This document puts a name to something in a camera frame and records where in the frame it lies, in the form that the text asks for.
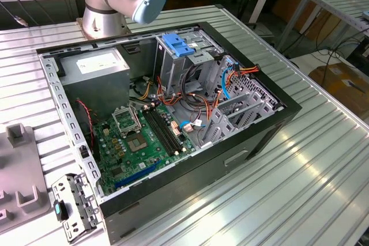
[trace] expansion slot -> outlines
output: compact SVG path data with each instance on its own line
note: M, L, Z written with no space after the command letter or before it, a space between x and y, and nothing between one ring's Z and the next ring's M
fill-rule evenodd
M168 155L178 155L182 148L160 115L154 109L142 113Z
M132 176L129 176L129 177L127 177L127 178L125 178L125 179L123 179L119 182L116 182L114 184L115 188L123 187L123 186L125 186L125 185L127 185L127 184L129 184L133 181L136 181L137 179L145 176L146 174L149 174L149 173L153 172L156 169L156 166L159 165L159 163L161 163L160 160L157 161L156 163L154 163L153 165L151 165L151 166L149 166L149 167L133 174Z

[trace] cardboard box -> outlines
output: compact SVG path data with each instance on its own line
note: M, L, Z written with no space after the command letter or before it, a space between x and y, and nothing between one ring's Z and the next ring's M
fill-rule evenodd
M320 85L324 69L325 66L317 67L309 77ZM345 63L328 66L324 89L359 118L369 117L369 83Z

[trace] ribbed metal surface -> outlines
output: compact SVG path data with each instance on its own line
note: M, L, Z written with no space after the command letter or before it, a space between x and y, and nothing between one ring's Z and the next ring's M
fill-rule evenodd
M369 21L362 17L369 11L369 0L312 0L359 31L369 28Z
M353 245L369 226L368 128L341 110L225 10L163 12L133 32L208 21L302 107L265 150L118 245ZM34 49L83 40L76 24L0 33L0 127L35 128L46 184L78 172ZM11 245L66 240L52 211L0 236ZM78 245L108 245L100 227Z

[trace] blue drive bay latch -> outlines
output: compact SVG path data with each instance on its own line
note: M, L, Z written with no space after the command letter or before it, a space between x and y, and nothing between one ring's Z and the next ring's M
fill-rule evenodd
M172 49L177 57L183 57L195 53L195 50L190 48L183 39L177 34L163 35L163 40Z

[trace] gray plastic block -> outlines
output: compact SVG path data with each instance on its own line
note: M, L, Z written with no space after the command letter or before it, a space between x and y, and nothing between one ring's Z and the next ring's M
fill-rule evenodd
M0 233L50 208L35 135L22 124L0 134Z
M0 190L0 205L4 204L8 200L9 200L9 197L6 194L6 192L4 190Z
M29 135L22 123L7 126L6 135L13 148L29 142Z
M8 212L5 209L0 210L0 226L8 224L9 222L12 221L12 219L13 219L13 216L10 212Z
M32 186L33 194L31 196L23 196L16 191L17 206L23 209L25 213L31 213L42 207L42 198L39 197L39 190L36 186Z

